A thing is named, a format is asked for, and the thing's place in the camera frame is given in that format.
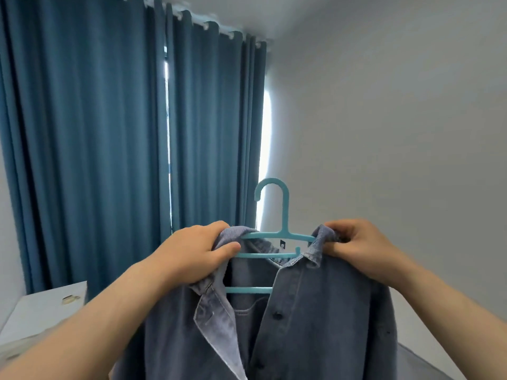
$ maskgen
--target forearm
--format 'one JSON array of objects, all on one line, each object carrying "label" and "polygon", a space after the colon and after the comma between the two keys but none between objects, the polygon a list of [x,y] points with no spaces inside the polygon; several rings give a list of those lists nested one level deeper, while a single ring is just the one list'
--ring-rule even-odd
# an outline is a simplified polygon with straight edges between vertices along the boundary
[{"label": "forearm", "polygon": [[468,380],[507,378],[507,324],[424,268],[397,287]]},{"label": "forearm", "polygon": [[144,263],[123,275],[0,373],[0,380],[106,379],[160,296]]}]

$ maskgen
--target blue plastic hanger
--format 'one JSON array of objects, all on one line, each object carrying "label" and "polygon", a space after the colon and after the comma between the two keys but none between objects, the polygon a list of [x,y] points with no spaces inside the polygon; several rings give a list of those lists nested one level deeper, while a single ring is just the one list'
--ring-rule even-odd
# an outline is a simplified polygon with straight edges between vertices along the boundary
[{"label": "blue plastic hanger", "polygon": [[[255,188],[255,201],[261,199],[261,192],[268,184],[276,184],[282,190],[282,229],[278,232],[252,232],[246,234],[242,239],[288,239],[313,242],[315,238],[308,235],[299,235],[288,231],[288,199],[289,193],[287,185],[280,179],[269,177],[263,179]],[[238,253],[239,258],[293,258],[300,255],[301,248],[296,247],[295,253]],[[271,293],[272,287],[226,287],[226,293]]]}]

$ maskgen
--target hand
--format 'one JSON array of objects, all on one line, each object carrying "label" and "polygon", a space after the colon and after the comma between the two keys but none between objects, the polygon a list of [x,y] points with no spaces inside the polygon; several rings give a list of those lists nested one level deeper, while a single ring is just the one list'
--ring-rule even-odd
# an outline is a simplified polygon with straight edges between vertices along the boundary
[{"label": "hand", "polygon": [[229,225],[223,221],[177,230],[142,263],[163,281],[163,293],[205,278],[241,248],[233,242],[211,251],[217,236]]},{"label": "hand", "polygon": [[344,259],[371,279],[397,289],[406,274],[417,267],[367,220],[336,220],[324,225],[350,239],[347,243],[326,243],[324,253]]}]

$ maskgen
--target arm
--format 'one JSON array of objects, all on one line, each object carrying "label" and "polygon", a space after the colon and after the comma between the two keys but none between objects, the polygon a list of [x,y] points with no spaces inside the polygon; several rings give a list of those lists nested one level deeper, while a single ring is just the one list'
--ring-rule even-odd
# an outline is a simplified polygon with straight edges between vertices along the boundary
[{"label": "arm", "polygon": [[350,242],[328,243],[325,252],[400,292],[468,380],[507,378],[505,322],[417,265],[372,223],[326,225]]},{"label": "arm", "polygon": [[0,380],[107,378],[149,310],[170,289],[198,281],[239,250],[210,252],[222,221],[175,232],[51,335],[0,372]]}]

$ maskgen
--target shirt button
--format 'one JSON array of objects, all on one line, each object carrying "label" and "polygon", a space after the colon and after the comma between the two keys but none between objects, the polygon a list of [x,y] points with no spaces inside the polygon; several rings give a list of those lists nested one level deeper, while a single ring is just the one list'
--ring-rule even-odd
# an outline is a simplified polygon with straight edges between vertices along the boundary
[{"label": "shirt button", "polygon": [[283,315],[280,312],[275,312],[275,313],[273,313],[273,319],[281,320],[281,319],[283,319]]}]

